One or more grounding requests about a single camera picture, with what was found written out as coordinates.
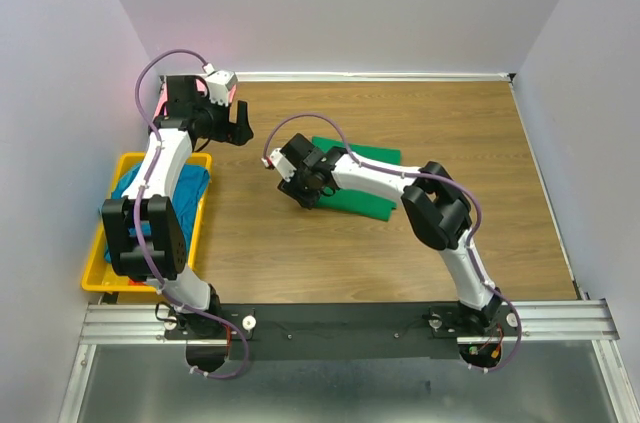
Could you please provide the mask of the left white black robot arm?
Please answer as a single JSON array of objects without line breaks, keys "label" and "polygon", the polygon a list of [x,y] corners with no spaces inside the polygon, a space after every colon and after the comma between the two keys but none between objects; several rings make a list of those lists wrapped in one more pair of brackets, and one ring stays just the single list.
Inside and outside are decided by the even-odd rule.
[{"label": "left white black robot arm", "polygon": [[242,146],[252,139],[248,105],[233,101],[236,87],[235,73],[226,70],[165,77],[139,169],[101,209],[114,273],[168,293],[177,301],[169,324],[201,338],[222,332],[220,301],[188,265],[190,245],[173,197],[199,140]]}]

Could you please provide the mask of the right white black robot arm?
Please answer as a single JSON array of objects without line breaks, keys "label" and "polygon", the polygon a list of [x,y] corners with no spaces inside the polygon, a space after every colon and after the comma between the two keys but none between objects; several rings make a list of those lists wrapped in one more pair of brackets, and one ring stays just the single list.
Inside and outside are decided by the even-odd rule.
[{"label": "right white black robot arm", "polygon": [[416,238],[437,251],[454,282],[454,325],[481,335],[496,323],[501,299],[473,240],[471,203],[444,167],[403,167],[334,146],[323,151],[298,133],[265,159],[281,176],[278,189],[312,209],[322,196],[354,190],[401,205]]}]

